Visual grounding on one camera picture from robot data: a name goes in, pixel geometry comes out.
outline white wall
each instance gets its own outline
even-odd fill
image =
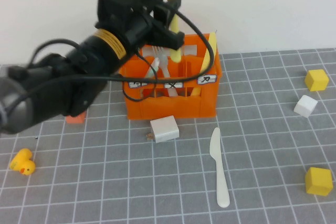
[[[47,39],[81,42],[95,30],[96,2],[0,0],[0,63],[27,61]],[[217,31],[222,53],[336,46],[335,0],[183,0],[182,5],[203,32]]]

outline white grid line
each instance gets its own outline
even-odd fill
[[[324,145],[324,146],[335,146],[336,144],[328,144],[328,145]],[[319,147],[319,145],[312,145],[312,146],[301,146],[301,147],[284,147],[284,148],[274,148],[274,150],[296,150],[296,149],[300,149],[300,148],[310,148],[310,147]],[[239,153],[253,153],[253,152],[269,152],[271,151],[271,149],[265,149],[265,150],[246,150],[246,151],[236,151],[236,152],[226,152],[226,154],[239,154]],[[194,156],[199,156],[200,154],[192,154],[192,155],[181,155],[181,156],[177,156],[178,158],[180,157],[194,157]],[[209,156],[209,154],[203,153],[201,154],[201,156]],[[154,159],[169,159],[169,158],[173,158],[174,156],[167,156],[167,157],[155,157]],[[152,160],[151,158],[139,158],[139,159],[131,159],[130,161],[149,161]],[[119,160],[119,161],[106,161],[107,164],[109,163],[123,163],[123,162],[128,162],[128,160]],[[335,164],[336,161],[330,161],[330,164]],[[95,163],[83,163],[82,165],[103,165],[104,162],[95,162]],[[79,166],[80,164],[69,164],[69,165],[57,165],[57,166],[42,166],[42,167],[38,167],[37,169],[46,169],[46,168],[57,168],[57,167],[73,167],[73,166]],[[296,165],[279,165],[279,167],[291,167],[291,166],[296,166]],[[0,170],[0,172],[5,172],[5,171],[10,171],[10,169],[6,169],[6,170]]]
[[[210,224],[212,224],[212,218],[211,218],[211,214],[210,214],[210,203],[209,203],[209,195],[207,192],[207,186],[206,186],[206,179],[205,179],[205,173],[204,173],[204,167],[203,167],[203,159],[202,159],[202,155],[201,155],[201,145],[199,144],[199,139],[198,139],[198,130],[197,130],[197,124],[196,124],[196,119],[194,119],[194,124],[195,124],[195,130],[196,130],[196,136],[197,136],[197,146],[198,146],[198,151],[200,152],[198,155],[200,156],[200,160],[201,160],[201,168],[202,168],[202,174],[203,174],[203,183],[204,183],[204,189],[205,189],[205,195],[206,195],[206,203],[208,205],[208,211],[209,211],[209,218],[210,218]]]
[[[244,70],[246,71],[246,67],[245,67],[244,61],[242,60],[242,62],[243,62]],[[234,101],[234,104],[236,105],[236,100],[235,100],[235,97],[234,97],[234,96],[233,96],[233,101]],[[239,115],[238,108],[236,108],[236,113],[237,113],[237,116],[238,116],[238,120],[239,120],[240,128],[241,128],[241,130],[243,131],[243,133],[245,133],[244,128],[243,128],[243,125],[242,125],[241,120],[240,120],[240,115]],[[259,197],[260,197],[260,199],[261,199],[261,204],[262,204],[262,206],[263,206],[263,208],[264,208],[264,213],[265,213],[266,221],[267,221],[267,223],[269,224],[269,218],[268,218],[268,215],[267,215],[267,211],[266,211],[266,209],[265,209],[265,203],[264,203],[263,195],[262,195],[261,190],[260,190],[260,187],[259,187],[259,181],[258,181],[258,178],[257,178],[256,171],[254,170],[254,164],[253,164],[253,162],[252,162],[251,153],[249,152],[249,148],[248,148],[248,144],[247,144],[247,140],[246,140],[246,136],[245,136],[245,135],[244,135],[244,142],[245,142],[246,149],[247,149],[247,154],[248,154],[248,157],[249,157],[251,166],[252,166],[253,175],[254,175],[254,178],[255,178],[255,180],[256,180],[256,184],[257,184],[257,187],[258,187],[258,192],[259,192]]]
[[[88,125],[88,119],[85,118],[84,136],[83,136],[82,151],[81,151],[81,154],[80,154],[80,162],[79,162],[79,168],[78,168],[78,179],[77,179],[77,185],[76,185],[75,204],[74,204],[74,212],[73,212],[73,215],[72,215],[72,222],[75,222],[75,217],[76,217],[76,205],[77,205],[77,198],[78,198],[78,188],[79,188],[81,167],[82,167],[82,162],[83,162],[83,152],[84,152],[83,147],[84,147],[84,144],[85,144],[85,134],[86,134],[87,125]]]
[[[103,166],[103,179],[101,184],[101,203],[100,203],[100,215],[99,215],[99,221],[102,221],[102,215],[103,215],[103,199],[104,199],[104,184],[105,184],[105,168],[106,168],[106,160],[107,160],[107,143],[108,143],[108,128],[109,128],[109,115],[110,115],[110,102],[111,102],[111,82],[109,82],[109,106],[107,111],[107,124],[106,124],[106,139],[105,139],[105,157],[104,157],[104,166]]]
[[[260,58],[260,57],[268,57],[268,56],[280,56],[280,55],[297,55],[297,54],[307,55],[307,54],[313,54],[315,52],[300,52],[299,50],[296,50],[296,52],[293,52],[291,54],[277,54],[277,55],[262,55],[259,52],[252,52],[252,54],[253,53],[259,54],[259,56],[248,56],[248,57],[243,57],[243,59]],[[224,59],[225,55],[232,55],[232,54],[220,54],[220,56],[222,56],[223,59]],[[225,60],[236,60],[236,59],[240,59],[240,57],[239,58],[233,58],[233,59],[225,59]]]
[[[128,178],[127,178],[127,224],[129,224],[130,219],[130,163],[131,163],[131,121],[128,121]]]
[[[255,102],[257,103],[257,99],[256,99],[255,94],[253,94],[253,97],[254,97]],[[260,111],[260,107],[257,106],[257,109],[258,109],[258,113],[259,113],[259,116],[260,116],[261,121],[262,121],[262,124],[263,124],[262,126],[264,127],[264,130],[265,130],[265,133],[266,133],[266,136],[267,136],[268,143],[269,143],[269,145],[270,145],[270,147],[271,147],[271,151],[272,151],[273,157],[274,157],[275,162],[276,162],[276,164],[277,164],[277,166],[278,166],[278,170],[279,170],[279,173],[280,173],[280,176],[281,176],[282,183],[284,184],[284,188],[285,188],[285,191],[286,191],[286,195],[287,195],[287,198],[288,198],[288,202],[289,202],[290,208],[291,208],[291,210],[292,210],[292,212],[293,212],[295,222],[296,222],[296,224],[298,224],[298,220],[297,220],[297,217],[296,217],[296,215],[295,215],[295,211],[294,211],[294,208],[293,208],[291,199],[290,199],[290,197],[289,197],[288,189],[287,189],[287,187],[286,187],[286,185],[285,185],[285,179],[284,179],[283,174],[282,174],[282,171],[281,171],[281,169],[280,169],[280,167],[279,167],[278,158],[277,158],[277,156],[275,155],[275,152],[274,152],[274,149],[273,149],[271,140],[270,140],[270,138],[269,138],[268,131],[267,131],[267,128],[266,128],[266,125],[265,125],[264,118],[263,118],[262,113],[261,113],[261,111]]]
[[[282,65],[285,66],[284,61],[283,61],[283,59],[282,59],[282,56],[280,56],[280,59],[281,59],[281,63],[282,63]],[[285,72],[286,72],[287,76],[289,77],[289,74],[288,74],[288,71],[287,71],[286,68],[285,68]],[[291,80],[290,78],[289,78],[289,81],[290,81],[290,84],[292,85],[292,87],[294,88],[293,82],[292,82],[292,80]],[[299,99],[297,90],[294,89],[294,92],[295,92],[297,98]],[[292,134],[292,132],[291,132],[291,129],[290,129],[290,127],[289,127],[289,124],[288,124],[288,122],[287,122],[286,117],[285,117],[285,121],[286,121],[286,123],[287,123],[287,127],[288,127],[288,130],[289,130],[289,132],[290,132],[290,135],[291,135],[292,139],[294,140],[293,134]],[[311,124],[309,118],[308,118],[308,122],[309,122],[309,124],[310,124],[310,127],[311,127],[312,130],[313,130],[313,133],[314,133],[316,139],[318,140],[318,137],[317,137],[317,135],[316,135],[316,132],[314,131],[314,128],[313,128],[313,126],[312,126],[312,124]],[[304,169],[305,173],[307,173],[307,169],[306,169],[306,167],[305,167],[305,163],[303,162],[303,159],[302,159],[302,157],[301,157],[301,153],[299,152],[298,149],[297,149],[297,153],[298,153],[298,155],[299,155],[299,158],[300,158],[300,161],[301,161],[301,163],[302,163],[303,169]],[[325,224],[327,224],[327,221],[326,221],[326,219],[325,219],[326,217],[324,216],[324,213],[323,213],[323,211],[322,211],[322,209],[321,209],[321,206],[320,206],[320,204],[319,204],[319,201],[317,200],[316,195],[314,195],[314,198],[315,198],[315,201],[317,202],[317,205],[318,205],[318,207],[319,207],[319,210],[320,210],[320,212],[321,212],[321,214],[322,214],[323,221],[324,221]]]
[[[55,162],[55,168],[54,168],[54,175],[53,175],[53,180],[51,182],[51,188],[50,188],[50,194],[49,194],[49,204],[47,207],[47,214],[46,214],[46,219],[45,219],[45,224],[47,224],[48,222],[48,214],[49,214],[49,210],[50,210],[50,204],[51,204],[51,197],[53,194],[53,188],[54,188],[54,184],[55,184],[55,178],[56,178],[56,171],[57,171],[57,165],[58,165],[58,158],[59,158],[59,153],[60,153],[60,149],[61,149],[61,145],[62,145],[62,139],[63,139],[63,132],[64,132],[64,128],[65,128],[65,124],[66,124],[66,120],[63,120],[63,128],[62,128],[62,133],[61,133],[61,138],[59,140],[59,145],[58,145],[58,151],[57,151],[57,157],[56,157],[56,162]]]
[[[272,134],[278,134],[278,133],[287,133],[287,132],[272,132],[272,133],[268,133],[269,135],[272,135]],[[259,134],[255,134],[255,135],[266,135],[266,133],[259,133]],[[225,136],[226,138],[230,138],[230,137],[238,137],[238,136],[243,136],[243,135],[232,135],[232,136]],[[209,139],[209,137],[204,137],[204,138],[199,138],[200,140],[205,140],[205,139]],[[189,141],[189,140],[197,140],[197,138],[186,138],[186,139],[182,139],[182,140],[177,140],[178,142],[181,142],[181,141]],[[146,144],[146,142],[144,143],[134,143],[134,144],[130,144],[130,145],[142,145],[142,144]],[[110,147],[110,146],[127,146],[128,144],[115,144],[115,145],[107,145],[107,147]],[[335,146],[336,143],[334,144],[321,144],[322,146]],[[316,147],[316,146],[319,146],[318,144],[317,145],[305,145],[305,146],[298,146],[297,148],[298,149],[301,149],[301,148],[311,148],[311,147]],[[91,148],[102,148],[104,147],[104,145],[97,145],[97,146],[88,146],[88,147],[84,147],[84,149],[91,149]],[[68,151],[68,150],[79,150],[81,149],[81,147],[74,147],[74,148],[64,148],[64,149],[61,149],[62,151]],[[295,147],[279,147],[279,148],[273,148],[273,150],[290,150],[290,149],[295,149]],[[265,152],[265,151],[269,151],[271,149],[260,149],[260,150],[250,150],[250,152]],[[40,150],[40,151],[36,151],[37,153],[43,153],[43,152],[56,152],[58,151],[58,149],[50,149],[50,150]],[[247,151],[233,151],[233,152],[226,152],[226,154],[231,154],[231,153],[244,153],[244,152],[247,152]],[[11,153],[0,153],[0,156],[1,155],[8,155],[8,154],[11,154]],[[189,156],[193,156],[193,155],[179,155],[179,157],[189,157]],[[163,159],[163,158],[167,158],[167,157],[155,157],[154,159]],[[138,158],[138,159],[131,159],[132,161],[139,161],[139,160],[146,160],[148,158]],[[127,160],[117,160],[117,161],[106,161],[106,163],[114,163],[114,162],[126,162]],[[92,165],[92,164],[102,164],[103,162],[96,162],[96,163],[84,163],[85,165]],[[55,165],[55,166],[39,166],[39,168],[46,168],[46,167],[62,167],[62,166],[76,166],[76,165],[79,165],[78,164],[68,164],[68,165]],[[6,171],[6,170],[10,170],[9,168],[8,169],[0,169],[0,172],[3,172],[3,171]]]
[[[320,58],[320,60],[321,60],[321,62],[322,62],[322,65],[323,65],[323,67],[324,67],[324,64],[323,64],[323,61],[322,61],[322,58],[321,58],[319,52],[318,52],[318,56],[319,56],[319,58]],[[307,71],[307,68],[306,68],[306,66],[305,66],[305,64],[303,63],[303,60],[302,60],[302,58],[301,58],[301,54],[299,54],[299,58],[300,58],[300,60],[301,60],[301,62],[302,62],[302,65],[303,65],[305,71],[308,72],[308,71]],[[320,98],[320,101],[319,101],[319,102],[321,102],[321,103],[323,104],[325,110],[328,111],[328,108],[327,108],[327,106],[325,105],[324,100],[322,99],[322,97],[321,97],[321,95],[320,95],[319,92],[317,92],[317,95],[318,95],[319,98]],[[335,129],[336,129],[336,124],[335,124],[334,120],[332,119],[330,113],[327,113],[327,115],[329,116],[329,118],[330,118],[332,124],[334,125],[334,127],[335,127]],[[325,161],[326,161],[327,164],[328,164],[329,170],[331,171],[331,173],[332,173],[332,175],[333,175],[333,178],[336,178],[336,177],[335,177],[335,173],[334,173],[333,170],[331,169],[330,163],[329,163],[329,161],[328,161],[328,159],[327,159],[326,153],[324,152],[324,149],[323,149],[323,147],[322,147],[322,145],[321,145],[321,142],[320,142],[318,136],[316,135],[316,132],[315,132],[315,130],[314,130],[314,128],[313,128],[313,125],[312,125],[312,123],[311,123],[311,121],[310,121],[310,118],[308,118],[308,121],[309,121],[309,124],[310,124],[311,128],[313,129],[313,133],[314,133],[314,135],[315,135],[315,137],[316,137],[316,139],[317,139],[317,142],[318,142],[318,144],[319,144],[319,147],[321,148],[321,151],[322,151],[322,154],[323,154],[323,156],[324,156],[324,158],[325,158]]]
[[[323,163],[312,163],[312,164],[305,164],[306,166],[310,165],[325,165],[326,162]],[[279,166],[280,168],[286,168],[286,167],[295,167],[295,166],[300,166],[302,167],[302,164],[295,164],[295,165],[282,165]],[[265,167],[255,167],[255,170],[259,169],[270,169],[270,168],[278,168],[278,166],[265,166]],[[230,169],[230,171],[245,171],[245,170],[252,170],[252,168],[238,168],[238,169]],[[204,173],[213,173],[216,172],[215,170],[209,170],[209,171],[204,171]],[[201,174],[202,172],[192,172],[192,173],[179,173],[180,175],[192,175],[192,174]],[[177,176],[178,174],[165,174],[165,175],[155,175],[155,177],[164,177],[164,176]],[[130,178],[151,178],[152,176],[138,176],[138,177],[130,177]],[[105,179],[105,181],[116,181],[116,180],[127,180],[127,177],[124,178],[111,178],[111,179]],[[102,180],[89,180],[89,181],[82,181],[79,182],[79,184],[84,184],[84,183],[92,183],[92,182],[102,182]],[[67,183],[56,183],[55,185],[70,185],[70,184],[77,184],[77,182],[67,182]],[[27,186],[15,186],[15,187],[5,187],[4,189],[13,189],[13,188],[25,188],[25,187],[44,187],[44,186],[51,186],[52,184],[43,184],[43,185],[27,185]]]
[[[38,134],[38,139],[37,139],[37,142],[36,142],[36,147],[35,147],[35,151],[34,151],[34,155],[33,155],[33,161],[35,161],[36,150],[37,150],[38,143],[39,143],[39,141],[40,141],[40,136],[41,136],[41,132],[42,132],[42,128],[43,128],[43,123],[41,124],[40,127],[41,127],[41,128],[40,128],[40,131],[39,131],[39,134]],[[29,178],[28,178],[28,182],[27,182],[28,185],[29,185],[29,182],[30,182],[30,178],[31,178],[31,176],[29,176]],[[21,223],[21,218],[22,218],[22,213],[23,213],[23,209],[24,209],[24,206],[25,206],[25,201],[26,201],[27,192],[28,192],[28,186],[26,187],[25,194],[24,194],[24,196],[23,196],[23,200],[22,200],[22,208],[21,208],[20,216],[19,216],[19,220],[18,220],[17,223]]]
[[[12,153],[10,155],[11,157],[9,158],[9,161],[8,161],[8,164],[7,164],[7,170],[5,172],[4,181],[2,182],[2,186],[0,188],[0,198],[1,198],[2,191],[3,191],[4,187],[5,187],[5,183],[6,183],[6,179],[7,179],[7,174],[10,171],[9,165],[11,164],[12,159],[13,159],[13,155],[14,155],[14,150],[15,150],[15,145],[16,145],[17,139],[18,139],[18,134],[16,134],[16,138],[15,138],[14,145],[13,145],[13,148],[12,148]]]
[[[216,115],[216,121],[217,121],[217,127],[219,128],[219,122],[218,122],[218,117]],[[220,139],[221,139],[221,147],[222,147],[222,150],[223,150],[223,154],[224,154],[224,160],[225,160],[225,163],[226,163],[226,167],[227,167],[227,173],[228,173],[228,179],[230,181],[230,185],[231,185],[231,188],[232,188],[232,196],[233,196],[233,200],[235,202],[235,209],[236,209],[236,214],[237,214],[237,219],[238,219],[238,223],[241,224],[241,221],[240,221],[240,216],[239,216],[239,212],[238,212],[238,205],[237,205],[237,201],[236,201],[236,195],[235,195],[235,191],[233,190],[233,184],[232,184],[232,179],[231,179],[231,173],[230,173],[230,169],[229,169],[229,166],[228,166],[228,162],[227,162],[227,158],[226,158],[226,152],[225,152],[225,148],[224,148],[224,143],[223,143],[223,137],[222,137],[222,134],[220,134]]]
[[[229,87],[230,87],[230,89],[232,90],[231,83],[230,83],[229,79],[228,79],[228,83],[229,83]],[[236,107],[236,113],[237,113],[238,120],[239,120],[239,126],[240,126],[241,130],[244,131],[244,129],[243,129],[243,125],[242,125],[241,120],[240,120],[240,115],[239,115],[239,112],[238,112],[237,103],[236,103],[236,100],[235,100],[234,97],[233,97],[233,103],[234,103],[234,105],[235,105],[235,107]],[[247,141],[246,141],[246,136],[245,136],[244,133],[245,133],[245,132],[243,132],[243,138],[244,138],[244,142],[245,142],[245,145],[246,145],[247,154],[248,154],[248,157],[249,157],[249,161],[250,161],[250,163],[251,163],[251,167],[252,167],[252,171],[253,171],[254,178],[255,178],[256,183],[257,183],[258,192],[259,192],[259,197],[260,197],[260,200],[261,200],[261,204],[262,204],[262,206],[263,206],[263,209],[264,209],[264,213],[265,213],[266,221],[267,221],[267,223],[269,224],[269,219],[268,219],[267,212],[266,212],[266,209],[265,209],[264,199],[263,199],[263,196],[262,196],[262,194],[261,194],[261,190],[260,190],[260,187],[259,187],[259,182],[258,182],[258,179],[257,179],[256,172],[255,172],[255,170],[254,170],[254,165],[253,165],[253,162],[252,162],[251,154],[250,154],[250,152],[249,152],[249,150],[248,150],[248,145],[247,145]]]
[[[153,169],[153,204],[154,204],[154,224],[156,224],[156,193],[155,193],[155,168],[154,168],[154,142],[151,143],[152,147],[152,169]]]
[[[265,188],[278,188],[278,187],[283,187],[283,185],[276,185],[276,186],[267,186]],[[235,191],[242,191],[242,190],[251,190],[251,189],[258,189],[258,187],[247,187],[247,188],[237,188],[237,189],[229,189],[231,192]],[[185,193],[170,193],[170,194],[157,194],[157,196],[177,196],[177,195],[188,195],[188,194],[204,194],[204,193],[215,193],[216,190],[208,190],[208,191],[191,191],[191,192],[185,192]],[[143,196],[133,196],[130,197],[131,199],[136,199],[136,198],[152,198],[154,195],[143,195]],[[111,200],[123,200],[127,199],[127,197],[121,197],[121,198],[109,198],[109,199],[103,199],[103,201],[111,201]],[[79,203],[90,203],[90,202],[100,202],[100,199],[92,199],[92,200],[80,200],[80,201],[65,201],[65,202],[56,202],[56,203],[50,203],[51,206],[59,206],[59,205],[69,205],[69,204],[74,204],[75,202]],[[325,201],[325,202],[320,202],[320,204],[329,204],[329,203],[336,203],[336,200],[331,200],[331,201]],[[33,205],[24,205],[24,207],[38,207],[38,206],[47,206],[48,204],[33,204]],[[305,206],[305,205],[316,205],[316,202],[313,203],[303,203],[303,204],[293,204],[293,207],[298,207],[298,206]],[[17,205],[17,206],[6,206],[6,207],[0,207],[0,209],[10,209],[10,208],[22,208],[22,205]],[[243,209],[233,209],[233,210],[226,210],[223,209],[222,211],[241,211]]]
[[[184,224],[184,211],[183,211],[183,200],[182,200],[182,190],[181,190],[181,180],[180,180],[180,168],[179,168],[179,159],[177,157],[177,144],[176,139],[174,139],[174,146],[175,146],[175,158],[176,158],[176,169],[177,169],[177,180],[178,180],[178,192],[180,195],[180,204],[181,204],[181,216],[182,216],[182,224]]]

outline cable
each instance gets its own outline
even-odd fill
[[[152,71],[153,71],[153,73],[154,73],[154,77],[155,77],[155,80],[157,81],[157,75],[158,75],[158,73],[155,71],[155,69],[153,68],[153,66],[143,57],[143,56],[141,56],[140,54],[139,54],[139,51],[136,51],[136,53],[135,53],[140,59],[142,59],[144,62],[146,62],[148,65],[149,65],[149,67],[152,69]],[[140,99],[135,99],[135,98],[132,98],[132,97],[130,97],[128,94],[126,94],[126,92],[125,92],[125,89],[124,89],[124,85],[125,85],[125,82],[123,82],[122,83],[122,92],[123,92],[123,94],[124,94],[124,96],[128,99],[128,100],[130,100],[130,101],[132,101],[132,102],[141,102],[141,101],[143,101],[143,100],[145,100],[145,99],[147,99],[148,97],[150,97],[152,94],[154,94],[154,92],[155,92],[155,89],[156,89],[156,83],[154,83],[154,87],[153,87],[153,89],[152,89],[152,92],[149,94],[149,95],[147,95],[147,96],[145,96],[145,97],[143,97],[143,98],[140,98]]]
[[[54,45],[54,44],[65,44],[65,45],[72,46],[72,47],[76,48],[79,52],[81,52],[85,56],[85,54],[82,52],[82,49],[81,49],[80,45],[77,44],[76,42],[74,42],[72,40],[69,40],[69,39],[52,39],[52,40],[49,40],[47,42],[44,42],[43,44],[41,44],[39,47],[37,47],[35,49],[35,51],[33,52],[33,55],[30,58],[30,61],[29,61],[26,68],[28,69],[28,68],[31,68],[33,66],[34,60],[36,59],[39,52],[41,52],[44,48],[46,48],[48,46],[51,46],[51,45]]]
[[[200,37],[200,39],[202,40],[202,42],[204,43],[204,45],[206,46],[206,48],[209,51],[209,65],[207,66],[207,68],[202,71],[199,74],[196,74],[194,76],[188,77],[188,78],[183,78],[183,79],[161,79],[158,80],[157,79],[157,75],[155,77],[155,80],[153,79],[148,79],[148,78],[125,78],[125,77],[117,77],[117,76],[91,76],[91,75],[81,75],[81,74],[76,74],[76,75],[72,75],[72,76],[64,76],[64,77],[59,77],[56,79],[52,79],[49,80],[45,83],[40,84],[39,86],[31,89],[29,92],[27,92],[26,94],[23,94],[21,96],[19,96],[19,98],[14,101],[10,106],[8,106],[6,108],[6,112],[7,112],[7,117],[10,116],[10,114],[13,112],[13,110],[24,100],[26,100],[27,98],[29,98],[30,96],[32,96],[34,93],[36,93],[37,91],[39,91],[40,89],[43,89],[46,86],[55,84],[55,83],[60,83],[60,82],[68,82],[68,81],[75,81],[75,82],[82,82],[82,81],[117,81],[117,82],[146,82],[146,83],[152,83],[155,84],[155,87],[157,84],[165,84],[165,83],[172,83],[172,82],[187,82],[187,81],[192,81],[192,80],[196,80],[197,78],[203,76],[204,74],[206,74],[207,72],[209,72],[211,70],[212,65],[214,64],[215,61],[215,56],[214,56],[214,52],[211,48],[210,43],[207,41],[207,39],[204,37],[204,35],[202,34],[202,32],[186,17],[184,16],[181,12],[179,12],[178,10],[175,10],[174,7],[170,6],[169,4],[165,3],[165,2],[160,2],[159,0],[152,0],[154,2],[156,2],[157,5],[161,5],[164,6],[165,8],[167,8],[168,10],[170,10],[172,13],[176,14],[177,16],[179,16],[183,21],[185,21],[195,32],[196,34]],[[68,39],[55,39],[55,40],[51,40],[48,41],[42,45],[40,45],[35,52],[33,53],[33,56],[28,64],[28,66],[31,66],[37,56],[37,54],[44,49],[47,46],[53,45],[53,44],[67,44],[67,45],[71,45],[73,47],[75,47],[77,50],[81,51],[81,48],[79,47],[79,45],[77,43],[75,43],[74,41],[68,40]]]

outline orange crate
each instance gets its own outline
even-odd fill
[[[209,34],[205,34],[204,36],[209,39]],[[190,77],[200,72],[206,52],[204,43],[197,35],[186,35],[184,45],[196,45],[197,55],[184,55],[180,63],[174,63],[169,59],[168,70],[172,81],[174,78]],[[178,97],[169,97],[164,84],[158,84],[154,96],[142,102],[132,102],[125,98],[128,118],[130,120],[154,120],[170,115],[173,115],[175,118],[215,117],[219,81],[222,77],[218,49],[215,55],[215,64],[209,73],[206,74],[207,76],[212,76],[211,79],[214,82],[207,84],[197,84],[197,80],[185,82],[183,83],[183,87],[176,88],[179,94]],[[147,60],[151,63],[154,57],[147,57]],[[149,66],[144,61],[134,56],[120,69],[120,73],[125,77],[143,78],[148,68]],[[157,72],[157,75],[160,79],[163,79],[161,70]],[[139,83],[125,83],[124,89],[129,96],[139,99],[141,98],[141,94],[144,96],[148,95],[152,91],[153,86],[153,84],[141,86]],[[190,96],[191,91],[195,87],[201,88],[200,96]]]

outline rubber duck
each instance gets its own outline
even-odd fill
[[[35,171],[35,163],[29,160],[32,156],[29,149],[21,149],[10,163],[10,169],[18,170],[24,175],[32,174]]]

